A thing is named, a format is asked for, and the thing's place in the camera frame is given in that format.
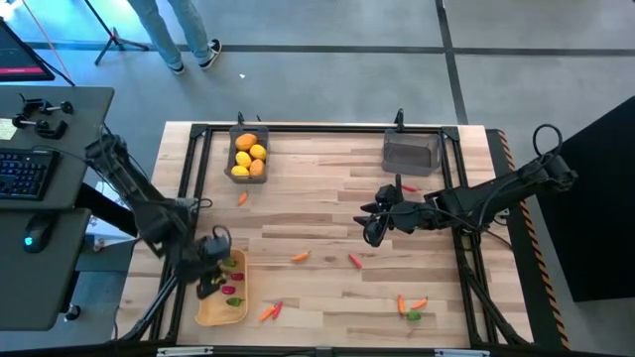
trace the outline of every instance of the orange cable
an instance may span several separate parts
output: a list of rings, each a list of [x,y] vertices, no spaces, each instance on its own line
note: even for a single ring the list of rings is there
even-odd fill
[[[64,62],[60,58],[60,55],[58,55],[58,51],[56,51],[56,49],[53,47],[53,44],[51,43],[51,40],[49,40],[49,36],[47,36],[47,33],[44,31],[44,28],[42,28],[42,25],[40,25],[40,22],[38,21],[38,19],[36,19],[35,15],[33,15],[33,12],[31,11],[31,8],[29,7],[29,4],[27,4],[27,0],[22,0],[22,3],[24,4],[24,7],[27,8],[27,11],[29,12],[31,17],[33,18],[33,21],[35,21],[36,25],[38,25],[38,28],[40,28],[40,32],[42,32],[42,35],[44,35],[44,38],[47,39],[47,43],[49,44],[49,47],[51,48],[53,53],[56,55],[56,58],[58,58],[58,62],[62,65],[63,72],[66,74],[68,79],[72,80],[72,78],[70,78],[70,74],[68,73],[68,69],[66,69],[66,66],[64,65]]]

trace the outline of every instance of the computer mouse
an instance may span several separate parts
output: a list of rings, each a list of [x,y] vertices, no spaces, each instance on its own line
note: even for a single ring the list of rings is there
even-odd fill
[[[37,212],[31,217],[22,242],[25,252],[40,253],[49,245],[57,218],[58,216],[50,211]]]

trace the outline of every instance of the gray bin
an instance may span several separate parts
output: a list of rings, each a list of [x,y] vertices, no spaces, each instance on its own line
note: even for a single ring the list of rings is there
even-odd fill
[[[441,164],[441,136],[410,135],[386,130],[382,169],[387,173],[428,176]]]
[[[262,145],[267,151],[267,159],[265,160],[265,172],[257,177],[254,176],[234,176],[231,174],[231,168],[236,165],[236,138],[243,134],[251,133],[258,138],[258,144]],[[267,171],[269,171],[269,129],[265,126],[247,126],[234,125],[229,128],[229,155],[227,158],[227,168],[225,174],[234,181],[234,183],[265,183],[267,181]]]

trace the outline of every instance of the jeans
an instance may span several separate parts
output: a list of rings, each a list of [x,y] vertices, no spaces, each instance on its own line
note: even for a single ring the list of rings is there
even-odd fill
[[[210,49],[207,43],[207,33],[200,15],[191,0],[168,0],[179,19],[179,24],[186,34],[188,46],[199,63],[209,60]],[[157,48],[159,55],[169,67],[178,69],[183,65],[181,52],[172,41],[166,22],[159,14],[156,0],[128,0],[135,10],[141,24],[148,32],[148,36]]]

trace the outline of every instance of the green pepper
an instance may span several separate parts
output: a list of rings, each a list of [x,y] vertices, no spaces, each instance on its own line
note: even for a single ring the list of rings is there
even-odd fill
[[[227,258],[224,261],[222,261],[222,265],[224,265],[225,267],[233,268],[236,265],[238,265],[238,262],[236,262],[236,260],[233,258]]]
[[[242,304],[242,298],[232,297],[228,298],[225,302],[227,302],[227,304],[230,306],[240,306]]]
[[[421,319],[421,313],[416,310],[410,310],[406,313],[406,319],[409,321],[419,321]]]

